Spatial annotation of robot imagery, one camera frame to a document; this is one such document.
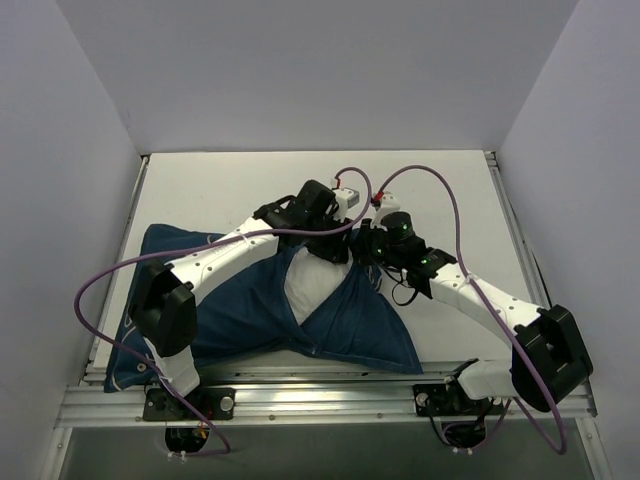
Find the white pillow insert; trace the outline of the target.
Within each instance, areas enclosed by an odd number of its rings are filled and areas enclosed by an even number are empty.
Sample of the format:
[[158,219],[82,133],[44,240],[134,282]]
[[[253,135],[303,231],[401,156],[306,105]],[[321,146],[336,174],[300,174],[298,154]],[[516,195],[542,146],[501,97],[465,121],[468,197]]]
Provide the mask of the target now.
[[311,314],[345,280],[352,260],[332,263],[301,248],[287,269],[284,293],[298,325],[302,325]]

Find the blue patterned pillowcase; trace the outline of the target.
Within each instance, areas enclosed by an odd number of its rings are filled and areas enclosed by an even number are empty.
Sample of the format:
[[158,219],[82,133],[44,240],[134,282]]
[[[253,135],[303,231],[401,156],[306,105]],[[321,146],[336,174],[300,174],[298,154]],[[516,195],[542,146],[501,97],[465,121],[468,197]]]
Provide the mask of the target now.
[[302,325],[297,324],[284,281],[300,249],[287,249],[252,265],[201,302],[198,334],[191,345],[197,367],[290,350],[373,370],[421,374],[411,336],[381,293],[382,275],[375,267],[352,261],[341,285]]

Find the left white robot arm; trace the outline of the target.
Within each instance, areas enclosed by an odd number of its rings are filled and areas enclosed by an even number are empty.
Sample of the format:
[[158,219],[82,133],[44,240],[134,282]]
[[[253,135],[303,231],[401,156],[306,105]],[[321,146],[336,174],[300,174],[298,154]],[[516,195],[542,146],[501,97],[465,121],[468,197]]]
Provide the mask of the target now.
[[210,249],[142,266],[128,317],[149,347],[160,378],[172,387],[165,401],[170,412],[190,419],[201,409],[191,343],[202,300],[246,268],[305,240],[320,247],[321,257],[346,262],[349,231],[344,226],[348,211],[358,203],[353,189],[308,180],[298,194],[259,207]]

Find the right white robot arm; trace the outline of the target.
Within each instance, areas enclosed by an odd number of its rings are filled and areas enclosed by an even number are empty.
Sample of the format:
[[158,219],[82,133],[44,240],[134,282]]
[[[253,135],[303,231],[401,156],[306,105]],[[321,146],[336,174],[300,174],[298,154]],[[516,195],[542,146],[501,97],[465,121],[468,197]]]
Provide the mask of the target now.
[[548,412],[592,374],[568,309],[545,309],[465,272],[456,257],[416,235],[408,213],[364,220],[353,247],[364,264],[401,272],[416,293],[454,308],[510,347],[508,360],[472,360],[455,371],[443,390],[453,411],[467,412],[488,398],[517,397]]

